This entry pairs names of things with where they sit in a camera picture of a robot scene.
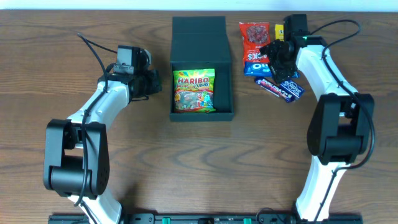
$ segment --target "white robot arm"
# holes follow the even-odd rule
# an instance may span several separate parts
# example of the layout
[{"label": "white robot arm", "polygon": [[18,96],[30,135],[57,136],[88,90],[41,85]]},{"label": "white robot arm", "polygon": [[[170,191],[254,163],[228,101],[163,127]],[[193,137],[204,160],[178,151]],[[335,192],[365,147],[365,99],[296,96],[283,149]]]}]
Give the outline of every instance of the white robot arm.
[{"label": "white robot arm", "polygon": [[[117,63],[109,65],[105,70],[89,45],[92,42],[79,36],[97,57],[104,75],[98,80],[93,96],[76,113],[66,120],[53,119],[49,122],[46,131],[44,185],[79,205],[89,217],[90,223],[117,224],[121,221],[122,206],[107,187],[109,157],[106,132],[118,113],[131,101],[139,101],[134,99],[142,97],[148,99],[148,95],[161,91],[162,87],[157,71],[147,69],[151,62],[147,50],[120,45]],[[81,157],[64,153],[64,150],[73,148],[85,150],[84,147],[87,150],[87,155],[83,156],[88,158],[87,168]],[[85,173],[82,166],[84,171],[87,170],[84,189],[82,183]]]},{"label": "white robot arm", "polygon": [[[359,94],[346,81],[331,59],[329,45],[309,33],[305,14],[286,17],[284,31],[285,42],[276,40],[260,51],[269,57],[276,82],[299,70],[318,100],[307,133],[312,153],[310,172],[295,209],[301,220],[322,221],[329,217],[330,202],[344,172],[368,145],[367,121],[371,123],[371,117],[366,113],[373,112],[374,103],[370,95]],[[341,116],[351,123],[339,124]]]}]

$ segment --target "blue snack package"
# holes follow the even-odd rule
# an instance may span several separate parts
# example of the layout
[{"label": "blue snack package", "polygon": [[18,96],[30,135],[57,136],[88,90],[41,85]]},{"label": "blue snack package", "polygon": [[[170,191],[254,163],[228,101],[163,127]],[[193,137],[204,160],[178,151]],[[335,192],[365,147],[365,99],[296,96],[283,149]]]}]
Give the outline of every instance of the blue snack package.
[{"label": "blue snack package", "polygon": [[292,80],[283,81],[279,87],[287,93],[294,95],[296,99],[299,99],[304,93],[304,89]]},{"label": "blue snack package", "polygon": [[299,72],[294,72],[292,78],[300,78]]},{"label": "blue snack package", "polygon": [[266,63],[245,62],[243,75],[255,77],[272,77],[271,70]]},{"label": "blue snack package", "polygon": [[287,93],[284,90],[281,90],[279,87],[275,86],[273,83],[265,78],[256,78],[254,82],[266,89],[267,91],[273,93],[275,96],[283,98],[286,103],[293,102],[295,99],[293,95]]}]

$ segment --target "white wall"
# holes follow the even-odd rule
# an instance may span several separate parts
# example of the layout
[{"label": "white wall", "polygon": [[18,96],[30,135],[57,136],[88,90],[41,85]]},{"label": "white wall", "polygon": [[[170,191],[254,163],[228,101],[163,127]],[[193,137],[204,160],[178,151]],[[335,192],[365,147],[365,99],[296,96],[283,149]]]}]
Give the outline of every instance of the white wall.
[{"label": "white wall", "polygon": [[397,12],[398,0],[0,0],[0,9]]}]

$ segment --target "open box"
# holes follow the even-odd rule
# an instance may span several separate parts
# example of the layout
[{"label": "open box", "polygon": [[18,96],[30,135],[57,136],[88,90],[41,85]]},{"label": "open box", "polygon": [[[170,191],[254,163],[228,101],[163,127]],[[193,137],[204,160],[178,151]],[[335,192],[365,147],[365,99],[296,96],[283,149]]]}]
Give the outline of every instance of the open box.
[{"label": "open box", "polygon": [[[231,121],[232,104],[231,54],[226,35],[225,17],[173,17],[170,56],[172,121]],[[212,113],[174,113],[173,71],[215,69]]]}]

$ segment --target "wooden table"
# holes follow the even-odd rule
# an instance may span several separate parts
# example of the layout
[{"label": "wooden table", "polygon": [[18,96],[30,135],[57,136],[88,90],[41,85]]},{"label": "wooden table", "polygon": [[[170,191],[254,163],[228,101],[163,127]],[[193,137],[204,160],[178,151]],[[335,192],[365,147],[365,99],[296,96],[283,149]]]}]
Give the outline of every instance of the wooden table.
[{"label": "wooden table", "polygon": [[[129,212],[289,210],[310,167],[306,134],[317,101],[305,77],[298,80],[305,94],[289,105],[244,77],[238,28],[238,22],[280,24],[289,14],[1,11],[0,223],[45,223],[52,213],[81,212],[68,199],[46,190],[42,182],[47,123],[78,110],[101,75],[77,32],[112,49],[118,44],[148,49],[162,77],[163,91],[149,101],[131,103],[108,133],[108,186]],[[235,117],[222,123],[172,123],[172,16],[219,15],[226,16],[231,45]],[[371,160],[345,174],[330,211],[361,212],[366,223],[394,223],[398,218],[398,16],[308,13],[310,30],[343,18],[356,19],[363,31],[331,53],[349,82],[374,97],[377,141]],[[331,42],[354,30],[351,24],[337,24],[319,34]],[[98,52],[106,64],[115,62],[115,54]],[[81,150],[73,153],[82,155]]]}]

